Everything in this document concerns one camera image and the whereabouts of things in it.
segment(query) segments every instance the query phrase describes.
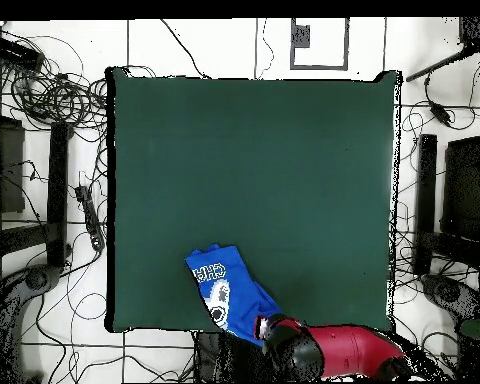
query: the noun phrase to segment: black cable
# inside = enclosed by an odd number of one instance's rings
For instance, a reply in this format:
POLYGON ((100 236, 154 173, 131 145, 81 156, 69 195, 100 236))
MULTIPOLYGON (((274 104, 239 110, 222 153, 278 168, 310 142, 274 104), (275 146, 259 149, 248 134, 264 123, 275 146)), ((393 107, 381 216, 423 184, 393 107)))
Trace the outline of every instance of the black cable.
POLYGON ((178 44, 183 48, 183 50, 185 50, 185 52, 189 55, 190 57, 190 60, 192 60, 192 64, 194 65, 194 68, 195 70, 197 71, 197 73, 199 75, 201 75, 203 78, 208 78, 208 79, 211 79, 208 75, 206 74, 203 74, 198 68, 197 68, 197 65, 196 65, 196 61, 194 60, 194 58, 192 57, 192 55, 190 54, 190 52, 188 51, 188 49, 182 44, 182 42, 180 41, 180 39, 178 38, 178 36, 174 33, 174 31, 171 29, 171 27, 167 24, 167 22, 165 22, 164 19, 160 19, 160 21, 162 21, 162 23, 166 26, 166 28, 169 30, 169 32, 172 34, 172 36, 174 37, 174 39, 178 42, 178 44))
POLYGON ((274 61, 274 58, 275 58, 274 50, 272 50, 272 47, 270 47, 270 45, 267 43, 267 40, 265 40, 265 28, 267 26, 267 21, 268 21, 268 18, 265 18, 265 23, 263 24, 263 31, 262 31, 261 38, 262 38, 263 42, 265 43, 265 45, 269 48, 270 53, 272 54, 272 58, 270 59, 270 63, 268 64, 268 67, 266 67, 265 69, 263 69, 263 71, 261 71, 261 74, 257 79, 261 79, 261 77, 263 76, 265 71, 268 71, 272 67, 272 62, 274 61))
POLYGON ((39 332, 43 336, 45 336, 46 338, 48 338, 48 339, 52 340, 53 342, 59 344, 64 349, 64 354, 62 355, 62 358, 59 360, 59 362, 57 363, 57 366, 53 369, 53 371, 50 375, 50 378, 48 379, 48 384, 51 384, 53 376, 55 375, 55 372, 59 369, 60 365, 62 364, 62 361, 66 357, 66 346, 64 346, 59 340, 57 340, 57 339, 49 336, 48 334, 46 334, 44 332, 44 330, 41 328, 41 326, 39 325, 39 316, 41 315, 41 312, 43 311, 43 306, 44 306, 44 293, 41 295, 41 306, 39 307, 39 311, 37 312, 35 325, 37 326, 37 329, 39 330, 39 332))

